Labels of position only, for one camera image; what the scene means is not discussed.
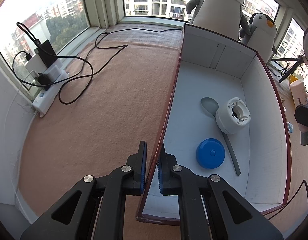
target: white cable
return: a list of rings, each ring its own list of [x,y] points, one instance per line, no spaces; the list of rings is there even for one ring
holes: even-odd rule
[[[32,72],[35,72],[35,70],[30,71],[30,73],[25,77],[24,80],[26,80],[26,79],[28,78],[28,76],[29,76]],[[16,95],[14,96],[12,102],[10,103],[10,105],[9,105],[9,107],[8,107],[8,110],[7,110],[7,113],[6,113],[5,122],[4,122],[4,127],[3,127],[3,149],[4,149],[4,157],[5,157],[5,161],[6,161],[8,173],[9,173],[10,182],[12,183],[15,196],[16,196],[16,198],[17,198],[17,200],[18,200],[18,203],[19,203],[19,205],[20,205],[20,208],[23,210],[23,214],[25,215],[27,221],[30,222],[29,217],[27,216],[27,214],[26,214],[26,212],[25,212],[25,210],[24,210],[24,208],[23,208],[23,206],[22,206],[22,204],[21,204],[21,202],[20,202],[20,199],[18,198],[18,195],[17,195],[17,192],[16,192],[16,187],[15,187],[15,185],[13,184],[12,175],[11,175],[10,170],[9,170],[9,161],[8,161],[8,159],[7,159],[6,147],[5,147],[5,127],[6,127],[7,116],[8,116],[9,110],[10,110],[10,108],[11,108],[11,106],[12,106],[14,100],[16,99],[16,97],[17,97],[17,95],[18,95],[20,89],[22,88],[22,86],[23,86],[23,83],[21,83],[21,85],[19,86],[19,88],[18,88],[18,90],[17,90],[17,92],[16,92]]]

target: penguin belly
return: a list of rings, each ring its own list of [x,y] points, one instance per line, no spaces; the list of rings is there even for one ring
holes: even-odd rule
[[[265,63],[268,62],[272,55],[272,48],[274,43],[274,37],[271,37],[268,33],[260,28],[256,28],[253,32],[247,46],[255,49],[261,56]]]
[[[193,25],[238,39],[241,5],[236,0],[204,0]]]

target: silver screw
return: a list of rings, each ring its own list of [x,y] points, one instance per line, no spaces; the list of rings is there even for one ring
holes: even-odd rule
[[[132,169],[131,166],[128,166],[128,165],[124,165],[124,166],[121,168],[121,170],[124,171],[124,172],[128,172],[128,171],[130,171],[131,169]]]
[[[93,181],[93,176],[92,175],[87,175],[84,177],[84,182],[92,182]]]
[[[173,166],[173,171],[181,171],[181,170],[182,170],[182,166],[180,165]]]
[[[211,181],[213,181],[213,182],[219,182],[220,180],[221,180],[221,178],[216,174],[213,174],[211,176]]]

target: spoon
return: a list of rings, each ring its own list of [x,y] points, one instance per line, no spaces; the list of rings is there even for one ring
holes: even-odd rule
[[[201,105],[202,105],[202,107],[205,110],[204,111],[205,114],[215,120],[216,111],[219,108],[218,103],[216,102],[216,100],[214,100],[213,98],[202,98],[201,99]],[[236,175],[239,176],[239,175],[241,175],[241,170],[239,169],[238,162],[237,162],[237,159],[236,159],[233,147],[231,145],[231,142],[230,142],[227,134],[222,132],[222,135],[223,135],[223,138],[224,138],[225,143],[227,145],[227,148],[229,149],[230,156],[232,158],[232,162],[233,162],[233,165],[234,165],[234,169],[235,169]]]

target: small penguin plush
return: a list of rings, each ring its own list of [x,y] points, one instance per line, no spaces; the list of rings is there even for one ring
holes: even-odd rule
[[[244,0],[190,0],[186,5],[186,12],[191,14],[196,7],[190,24],[238,40],[240,24],[246,33],[250,33],[242,11],[243,2]]]
[[[272,52],[278,54],[274,47],[277,32],[275,22],[266,14],[255,13],[249,20],[248,25],[251,34],[247,34],[243,29],[239,32],[242,43],[255,49],[264,62],[268,62]]]

